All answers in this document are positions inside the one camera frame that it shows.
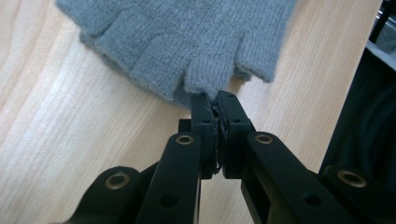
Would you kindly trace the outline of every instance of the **knitted fabric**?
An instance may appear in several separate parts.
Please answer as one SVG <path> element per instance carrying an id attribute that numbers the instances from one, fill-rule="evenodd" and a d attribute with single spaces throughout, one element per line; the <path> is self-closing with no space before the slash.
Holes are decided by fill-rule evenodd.
<path id="1" fill-rule="evenodd" d="M 231 75 L 271 82 L 295 0 L 57 0 L 81 39 L 167 101 L 214 99 Z"/>

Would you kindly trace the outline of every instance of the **wood grain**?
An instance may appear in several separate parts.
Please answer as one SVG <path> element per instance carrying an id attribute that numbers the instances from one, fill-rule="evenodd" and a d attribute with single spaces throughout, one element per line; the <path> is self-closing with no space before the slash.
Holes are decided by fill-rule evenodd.
<path id="1" fill-rule="evenodd" d="M 300 0 L 273 84 L 233 80 L 256 128 L 316 171 L 380 1 Z M 142 91 L 78 41 L 50 0 L 0 2 L 0 223 L 67 220 L 104 170 L 157 161 L 189 111 Z M 204 181 L 201 223 L 252 222 L 239 181 Z"/>

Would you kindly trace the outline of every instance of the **screw hole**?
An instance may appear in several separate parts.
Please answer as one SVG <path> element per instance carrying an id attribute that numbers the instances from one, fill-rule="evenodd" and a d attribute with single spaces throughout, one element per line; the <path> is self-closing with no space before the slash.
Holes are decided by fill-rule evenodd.
<path id="1" fill-rule="evenodd" d="M 192 143 L 194 141 L 194 139 L 188 135 L 181 135 L 176 139 L 176 141 L 181 145 L 188 145 L 188 144 Z"/>
<path id="2" fill-rule="evenodd" d="M 174 194 L 165 194 L 161 197 L 161 205 L 164 207 L 173 207 L 178 203 L 177 196 Z"/>
<path id="3" fill-rule="evenodd" d="M 349 186 L 355 188 L 364 188 L 367 186 L 367 181 L 363 177 L 351 171 L 340 170 L 337 175 L 339 179 L 341 179 L 344 183 L 348 184 Z"/>
<path id="4" fill-rule="evenodd" d="M 303 200 L 305 203 L 311 206 L 319 207 L 322 205 L 322 200 L 317 195 L 311 192 L 304 193 Z"/>
<path id="5" fill-rule="evenodd" d="M 125 173 L 115 173 L 106 179 L 105 185 L 108 189 L 122 189 L 130 181 L 130 177 Z"/>
<path id="6" fill-rule="evenodd" d="M 261 144 L 270 144 L 274 141 L 272 137 L 265 134 L 259 134 L 254 139 Z"/>

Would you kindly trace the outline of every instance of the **black plastic part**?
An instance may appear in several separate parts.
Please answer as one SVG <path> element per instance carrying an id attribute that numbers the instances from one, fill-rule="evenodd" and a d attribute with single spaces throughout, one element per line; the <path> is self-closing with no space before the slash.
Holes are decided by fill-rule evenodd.
<path id="1" fill-rule="evenodd" d="M 149 168 L 147 168 L 146 170 L 140 173 L 140 180 L 141 180 L 140 188 L 144 195 L 146 195 L 147 190 L 149 189 L 151 179 L 154 176 L 155 171 L 157 170 L 157 166 L 158 166 L 158 162 L 155 162 Z"/>
<path id="2" fill-rule="evenodd" d="M 202 139 L 202 179 L 210 179 L 218 171 L 218 121 L 206 95 L 194 94 L 191 97 L 191 131 Z"/>
<path id="3" fill-rule="evenodd" d="M 191 132 L 191 119 L 180 119 L 178 121 L 178 133 L 189 133 Z"/>
<path id="4" fill-rule="evenodd" d="M 395 194 L 370 176 L 352 167 L 334 165 L 326 168 L 324 184 L 359 223 L 396 223 Z"/>
<path id="5" fill-rule="evenodd" d="M 169 138 L 136 223 L 197 223 L 201 191 L 201 138 Z"/>
<path id="6" fill-rule="evenodd" d="M 227 179 L 240 179 L 244 163 L 245 139 L 252 124 L 235 95 L 219 91 L 215 109 L 219 114 L 219 163 Z"/>
<path id="7" fill-rule="evenodd" d="M 385 5 L 383 4 L 384 10 L 382 12 L 382 15 L 380 16 L 379 20 L 376 22 L 376 25 L 370 34 L 370 41 L 375 43 L 375 41 L 378 39 L 379 34 L 381 33 L 382 29 L 385 26 L 385 23 L 387 22 L 390 14 L 392 11 L 396 9 L 396 1 L 395 0 L 389 0 Z"/>
<path id="8" fill-rule="evenodd" d="M 251 133 L 247 143 L 247 163 L 271 202 L 267 223 L 356 223 L 276 136 Z"/>
<path id="9" fill-rule="evenodd" d="M 270 201 L 250 165 L 244 167 L 241 191 L 255 224 L 267 223 Z"/>
<path id="10" fill-rule="evenodd" d="M 114 174 L 129 177 L 119 189 L 110 189 L 106 180 Z M 101 173 L 82 197 L 74 215 L 66 223 L 112 224 L 134 221 L 143 199 L 140 175 L 132 168 L 114 167 Z"/>

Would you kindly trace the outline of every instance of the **light wood surface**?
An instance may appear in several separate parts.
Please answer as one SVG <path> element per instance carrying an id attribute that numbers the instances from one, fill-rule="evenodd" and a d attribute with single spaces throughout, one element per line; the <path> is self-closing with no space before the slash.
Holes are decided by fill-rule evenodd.
<path id="1" fill-rule="evenodd" d="M 257 130 L 317 171 L 380 0 L 301 0 L 276 81 L 233 80 Z M 189 111 L 142 91 L 78 40 L 50 0 L 0 2 L 0 223 L 67 220 L 118 165 L 157 161 Z M 201 223 L 252 222 L 239 181 L 204 181 Z"/>

